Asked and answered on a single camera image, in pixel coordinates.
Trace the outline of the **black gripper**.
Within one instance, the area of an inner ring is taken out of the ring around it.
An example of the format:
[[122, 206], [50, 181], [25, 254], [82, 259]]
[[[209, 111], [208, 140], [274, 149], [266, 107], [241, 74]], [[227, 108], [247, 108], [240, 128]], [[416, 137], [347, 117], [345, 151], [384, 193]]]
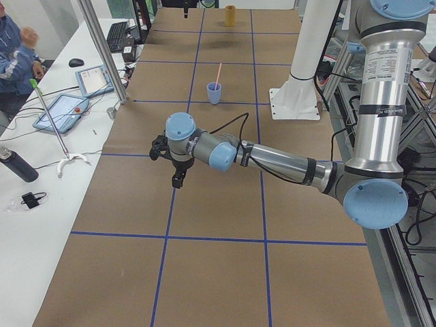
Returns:
[[183, 186], [183, 181], [186, 177], [188, 169], [194, 164], [194, 158], [190, 158], [186, 161], [179, 161], [172, 159], [172, 165], [175, 168], [175, 173], [172, 176], [172, 186], [176, 189], [180, 189]]

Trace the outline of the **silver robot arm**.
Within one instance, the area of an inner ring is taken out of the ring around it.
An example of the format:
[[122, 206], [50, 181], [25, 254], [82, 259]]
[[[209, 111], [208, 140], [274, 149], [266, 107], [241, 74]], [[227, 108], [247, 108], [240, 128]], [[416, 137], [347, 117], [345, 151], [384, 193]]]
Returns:
[[434, 1], [352, 1], [348, 36], [365, 51], [356, 139], [345, 163], [318, 162], [230, 134], [196, 126], [186, 112], [172, 114], [163, 134], [164, 157], [183, 184], [195, 160], [226, 171], [233, 164], [255, 166], [284, 181], [316, 187], [336, 198], [347, 216], [368, 229], [384, 229], [404, 218], [408, 197], [397, 156], [411, 62], [425, 36]]

